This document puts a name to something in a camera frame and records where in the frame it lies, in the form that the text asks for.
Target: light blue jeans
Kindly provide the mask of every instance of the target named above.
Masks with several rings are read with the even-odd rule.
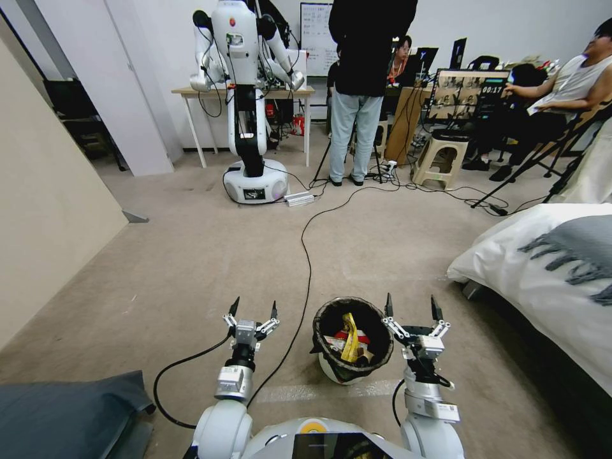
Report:
[[[357,121],[355,158],[351,175],[358,182],[368,172],[374,137],[381,116],[382,97],[348,96],[333,89],[331,97],[330,178],[341,182],[344,177],[344,158],[353,124]]]

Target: black pants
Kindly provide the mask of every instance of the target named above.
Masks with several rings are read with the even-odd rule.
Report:
[[[538,112],[529,116],[524,109],[498,112],[478,127],[478,153],[489,153],[504,136],[518,142],[510,164],[518,166],[538,143],[556,140],[567,127],[565,115]]]

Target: white tank top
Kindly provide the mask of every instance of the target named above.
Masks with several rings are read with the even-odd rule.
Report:
[[[559,70],[552,92],[529,107],[529,112],[533,113],[533,109],[549,102],[585,99],[588,92],[597,82],[599,75],[601,75],[606,67],[612,65],[612,56],[589,67],[582,66],[585,60],[586,57],[584,55],[579,55],[565,64]],[[568,120],[574,116],[575,113],[570,113]]]

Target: whiteboard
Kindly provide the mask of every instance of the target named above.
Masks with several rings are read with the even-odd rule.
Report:
[[[302,49],[308,53],[307,69],[311,77],[327,77],[330,66],[338,60],[336,43],[330,34],[331,3],[300,3]]]

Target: gray blanket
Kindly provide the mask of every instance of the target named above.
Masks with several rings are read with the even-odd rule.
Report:
[[[2,459],[142,458],[155,405],[140,371],[93,382],[0,386]]]
[[[566,263],[579,261],[570,269],[566,282],[584,284],[598,279],[611,279],[607,288],[591,299],[602,306],[612,306],[612,215],[598,215],[570,220],[557,226],[550,233],[541,235],[531,244],[520,247],[521,252],[543,248],[531,259],[556,254],[546,265],[554,271]]]

